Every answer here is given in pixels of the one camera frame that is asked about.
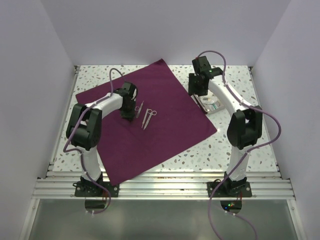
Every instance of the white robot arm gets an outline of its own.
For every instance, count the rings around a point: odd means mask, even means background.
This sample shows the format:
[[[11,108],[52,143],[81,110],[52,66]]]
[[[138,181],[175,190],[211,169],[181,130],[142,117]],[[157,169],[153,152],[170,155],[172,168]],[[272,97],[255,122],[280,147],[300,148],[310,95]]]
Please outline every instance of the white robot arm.
[[[232,89],[232,91],[238,95],[238,98],[241,99],[242,97],[240,94],[231,86],[229,87]],[[247,110],[247,107],[244,107],[243,105],[240,105],[235,98],[231,95],[231,93],[226,88],[225,84],[222,81],[222,76],[216,76],[213,79],[209,81],[208,89],[217,96],[217,98],[223,103],[226,110],[232,116],[237,111],[244,111]],[[251,104],[245,100],[243,100],[245,104],[251,106]],[[245,154],[246,150],[249,149],[250,146],[244,147],[243,149],[239,149],[236,146],[231,147],[231,156],[230,156],[230,163],[226,170],[226,173],[228,174],[238,163],[239,159]],[[246,170],[249,160],[249,154],[246,156],[246,158],[243,160],[240,166],[230,175],[230,179],[232,181],[239,181],[246,177]]]
[[[227,137],[231,143],[230,163],[225,172],[228,175],[244,156],[246,151],[257,143],[262,135],[262,113],[249,109],[242,105],[251,106],[240,94],[226,81],[223,82],[223,71],[219,68],[211,68],[207,57],[197,57],[192,61],[195,73],[189,74],[188,93],[189,95],[205,96],[210,90],[227,109],[231,116],[231,121],[227,130]],[[236,97],[241,99],[241,104],[227,89],[226,85],[232,90]],[[223,183],[223,194],[234,196],[242,191],[241,188],[248,186],[246,170],[249,154],[242,163]]]
[[[82,169],[80,181],[74,184],[77,188],[76,197],[96,197],[102,194],[101,188],[91,181],[92,179],[100,185],[104,184],[97,152],[97,145],[101,137],[102,119],[111,112],[120,110],[122,118],[132,121],[135,117],[137,94],[138,89],[134,84],[124,82],[122,88],[116,89],[113,93],[108,93],[95,102],[77,103],[73,106],[66,130],[68,139],[83,112],[87,111],[84,113],[74,135],[71,136],[71,144],[83,153],[82,164],[85,166],[85,170]]]

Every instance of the forceps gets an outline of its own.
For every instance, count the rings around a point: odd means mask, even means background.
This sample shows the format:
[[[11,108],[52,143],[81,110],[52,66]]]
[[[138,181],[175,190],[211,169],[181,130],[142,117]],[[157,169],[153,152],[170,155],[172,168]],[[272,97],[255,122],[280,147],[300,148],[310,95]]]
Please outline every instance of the forceps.
[[[141,105],[140,106],[136,106],[135,108],[134,108],[134,110],[135,111],[138,111],[138,113],[136,114],[136,119],[139,117],[139,115],[140,115],[140,112],[141,112],[141,109],[142,109],[142,106],[143,106],[143,104],[144,104],[144,101],[141,103]]]
[[[145,115],[144,115],[144,119],[143,119],[142,127],[141,127],[141,128],[144,127],[143,130],[145,130],[146,127],[148,126],[148,123],[149,123],[149,121],[151,119],[151,116],[155,116],[155,115],[157,115],[157,111],[153,111],[152,109],[149,109],[149,108],[145,111]]]

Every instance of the black mounting plate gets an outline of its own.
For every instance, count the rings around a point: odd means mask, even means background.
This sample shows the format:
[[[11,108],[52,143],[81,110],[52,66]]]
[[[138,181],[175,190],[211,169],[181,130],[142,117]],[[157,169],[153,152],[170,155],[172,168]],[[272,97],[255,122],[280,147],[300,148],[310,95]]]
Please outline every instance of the black mounting plate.
[[[120,184],[112,186],[109,181],[104,181],[104,182],[102,182],[102,186],[105,187],[110,192],[112,198],[118,197]],[[78,190],[77,188],[75,188],[74,196],[75,197],[90,198],[90,197],[102,197],[103,194],[101,193],[101,195],[96,195],[92,192],[82,191],[82,190]]]
[[[206,189],[207,189],[209,198],[211,196],[211,193],[219,183],[220,183],[219,181],[209,181],[206,183]],[[245,185],[234,188],[232,192],[234,194],[227,193],[223,185],[221,185],[218,188],[218,190],[214,193],[213,198],[236,198],[240,193],[242,193],[243,198],[252,197],[251,186],[250,186],[250,182],[248,181],[245,183]]]

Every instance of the cable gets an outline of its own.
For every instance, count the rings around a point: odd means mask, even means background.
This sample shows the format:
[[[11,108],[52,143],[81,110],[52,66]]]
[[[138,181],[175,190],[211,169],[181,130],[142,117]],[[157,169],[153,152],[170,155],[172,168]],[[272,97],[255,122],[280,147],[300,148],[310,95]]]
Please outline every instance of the cable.
[[[99,100],[97,100],[97,101],[96,101],[95,103],[93,103],[91,106],[87,107],[87,108],[82,112],[82,114],[80,115],[78,121],[76,122],[76,124],[75,124],[75,126],[74,126],[74,128],[73,128],[73,130],[72,130],[72,132],[71,132],[71,134],[70,134],[70,136],[69,136],[69,138],[68,138],[68,140],[66,141],[66,143],[65,143],[65,145],[64,145],[64,147],[63,147],[63,152],[64,152],[64,153],[69,153],[69,152],[73,152],[73,151],[76,151],[76,152],[80,153],[81,167],[82,167],[83,171],[85,172],[85,175],[88,177],[88,179],[89,179],[94,185],[96,185],[97,187],[101,188],[104,192],[106,192],[106,193],[107,193],[107,196],[109,197],[108,203],[105,205],[105,207],[104,207],[102,210],[98,210],[98,211],[94,211],[94,210],[93,210],[93,211],[91,212],[91,214],[100,214],[100,213],[104,212],[104,211],[109,207],[109,205],[110,205],[110,203],[111,203],[111,193],[110,193],[110,192],[108,191],[108,189],[106,189],[104,186],[101,186],[99,183],[97,183],[95,180],[93,180],[93,178],[92,178],[92,177],[89,175],[89,173],[87,172],[87,169],[86,169],[86,166],[85,166],[85,163],[84,163],[84,152],[83,152],[81,149],[77,148],[77,147],[71,148],[71,149],[67,149],[67,147],[69,146],[71,140],[73,139],[73,137],[74,137],[74,135],[75,135],[75,133],[76,133],[76,131],[77,131],[77,129],[78,129],[78,127],[79,127],[82,119],[84,118],[85,114],[86,114],[90,109],[92,109],[93,107],[95,107],[97,104],[99,104],[99,103],[101,103],[102,101],[110,98],[110,97],[113,95],[113,93],[114,93],[114,85],[113,85],[113,83],[112,83],[112,78],[111,78],[111,72],[112,72],[113,70],[117,71],[117,72],[121,75],[121,77],[123,77],[124,80],[126,80],[125,77],[122,75],[122,73],[121,73],[118,69],[116,69],[116,68],[111,68],[111,69],[110,69],[110,71],[109,71],[109,79],[110,79],[110,85],[111,85],[111,93],[110,93],[110,95],[109,95],[109,96],[104,96],[104,97],[100,98]]]
[[[110,79],[110,85],[111,85],[111,95],[110,95],[110,97],[114,94],[114,85],[112,84],[112,79],[111,79],[111,72],[113,70],[117,71],[121,75],[121,77],[123,77],[123,79],[126,81],[126,78],[123,76],[123,74],[118,69],[116,69],[114,67],[111,68],[110,71],[109,71],[109,79]]]
[[[223,83],[225,84],[226,88],[228,89],[228,91],[230,92],[230,94],[243,106],[249,108],[249,109],[252,109],[254,111],[257,111],[257,112],[260,112],[262,114],[265,114],[267,116],[269,116],[270,118],[272,118],[275,123],[277,124],[278,126],[278,133],[277,135],[275,136],[274,139],[268,141],[268,142],[265,142],[263,144],[260,144],[260,145],[257,145],[257,146],[254,146],[254,147],[251,147],[250,149],[248,149],[245,154],[240,158],[239,162],[234,166],[234,168],[229,172],[229,174],[227,174],[223,180],[213,189],[211,195],[210,195],[210,199],[209,199],[209,202],[208,202],[208,218],[209,218],[209,222],[210,222],[210,225],[211,225],[211,228],[212,230],[214,231],[214,233],[216,234],[216,236],[220,239],[220,240],[223,240],[222,236],[218,233],[213,221],[212,221],[212,217],[211,217],[211,202],[212,202],[212,198],[215,194],[215,192],[218,190],[218,188],[230,177],[230,175],[237,169],[237,167],[239,167],[239,165],[243,162],[243,160],[246,158],[246,156],[248,155],[248,153],[250,153],[252,150],[255,150],[255,149],[258,149],[258,148],[261,148],[261,147],[264,147],[266,145],[269,145],[269,144],[272,144],[273,142],[275,142],[281,135],[281,132],[282,132],[282,128],[281,128],[281,125],[280,125],[280,122],[276,119],[276,117],[274,117],[273,115],[271,115],[270,113],[262,110],[262,109],[259,109],[259,108],[255,108],[253,106],[249,106],[245,103],[243,103],[242,100],[240,100],[236,95],[235,93],[231,90],[231,88],[229,87],[226,81],[226,78],[225,78],[225,74],[226,74],[226,68],[227,68],[227,61],[226,61],[226,58],[218,51],[214,51],[214,50],[206,50],[206,51],[203,51],[201,52],[197,58],[199,58],[202,54],[205,54],[205,53],[214,53],[214,54],[218,54],[220,57],[222,57],[223,59],[223,71],[222,71],[222,81]],[[236,217],[246,221],[253,229],[254,231],[254,235],[255,235],[255,240],[258,239],[258,233],[257,233],[257,230],[255,229],[255,227],[253,226],[253,224],[247,220],[246,218],[244,218],[243,216],[240,216],[238,214],[235,215]]]

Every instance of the white enclosure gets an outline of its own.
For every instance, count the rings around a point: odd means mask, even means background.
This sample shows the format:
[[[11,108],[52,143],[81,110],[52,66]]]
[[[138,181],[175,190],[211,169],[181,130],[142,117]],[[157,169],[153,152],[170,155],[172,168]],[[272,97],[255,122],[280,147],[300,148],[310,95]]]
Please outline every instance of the white enclosure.
[[[253,66],[290,0],[42,0],[73,64],[191,64],[219,49]],[[212,57],[215,63],[221,60]]]
[[[253,66],[262,108],[283,126],[273,145],[282,176],[309,239],[320,239],[319,9],[318,0],[1,1],[0,239],[19,238],[37,177],[53,160],[74,66],[190,65],[204,50]]]

